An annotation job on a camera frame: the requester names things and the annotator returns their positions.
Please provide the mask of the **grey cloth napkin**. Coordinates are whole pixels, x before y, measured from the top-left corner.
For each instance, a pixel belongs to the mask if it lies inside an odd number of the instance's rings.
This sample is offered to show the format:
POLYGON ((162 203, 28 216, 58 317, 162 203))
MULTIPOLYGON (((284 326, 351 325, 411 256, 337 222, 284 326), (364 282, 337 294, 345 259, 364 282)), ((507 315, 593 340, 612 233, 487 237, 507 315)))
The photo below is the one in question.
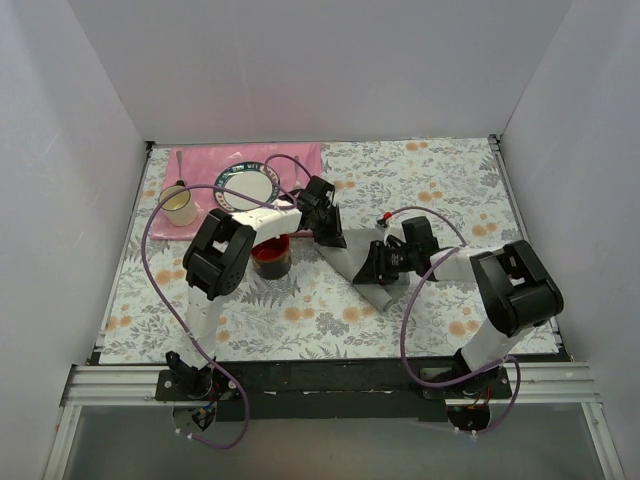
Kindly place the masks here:
POLYGON ((345 230, 346 248, 315 245, 326 262, 356 291, 380 312, 386 312, 407 292, 410 286, 408 273, 401 273, 399 280, 388 286, 379 284, 355 285, 353 279, 367 258, 370 243, 382 240, 384 233, 378 228, 345 230))

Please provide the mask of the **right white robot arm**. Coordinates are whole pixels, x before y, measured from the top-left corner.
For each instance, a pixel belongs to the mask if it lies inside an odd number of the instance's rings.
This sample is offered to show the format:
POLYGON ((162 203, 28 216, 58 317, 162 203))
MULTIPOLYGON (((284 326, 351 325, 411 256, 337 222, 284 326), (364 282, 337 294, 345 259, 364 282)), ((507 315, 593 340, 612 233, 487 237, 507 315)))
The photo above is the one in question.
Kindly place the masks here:
POLYGON ((410 297, 400 333, 400 357, 415 384, 429 390, 457 391, 475 397, 488 386, 512 349, 531 330, 564 309, 563 296, 545 266, 525 240, 490 250, 467 246, 444 248, 425 217, 402 223, 402 239, 370 243, 367 257, 355 274, 355 285, 395 283, 414 272, 420 283, 410 297), (406 355, 406 330, 411 310, 427 282, 462 281, 477 285, 486 321, 454 354, 451 367, 429 379, 411 368, 406 355))

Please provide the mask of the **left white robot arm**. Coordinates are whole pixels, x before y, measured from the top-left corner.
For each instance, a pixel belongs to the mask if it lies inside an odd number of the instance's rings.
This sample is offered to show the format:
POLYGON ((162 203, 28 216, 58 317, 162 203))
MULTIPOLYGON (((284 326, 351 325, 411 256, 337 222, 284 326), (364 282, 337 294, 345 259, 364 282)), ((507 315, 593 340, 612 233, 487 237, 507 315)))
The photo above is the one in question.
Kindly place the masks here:
POLYGON ((213 373, 205 349, 213 341, 225 297, 239 286, 251 250, 266 241, 310 231, 321 246, 344 249, 335 186, 313 176, 295 195, 271 204, 255 201, 249 211, 229 214, 211 210, 205 217, 184 257, 188 284, 185 339, 176 352, 166 354, 175 382, 193 400, 205 398, 213 388, 213 373))

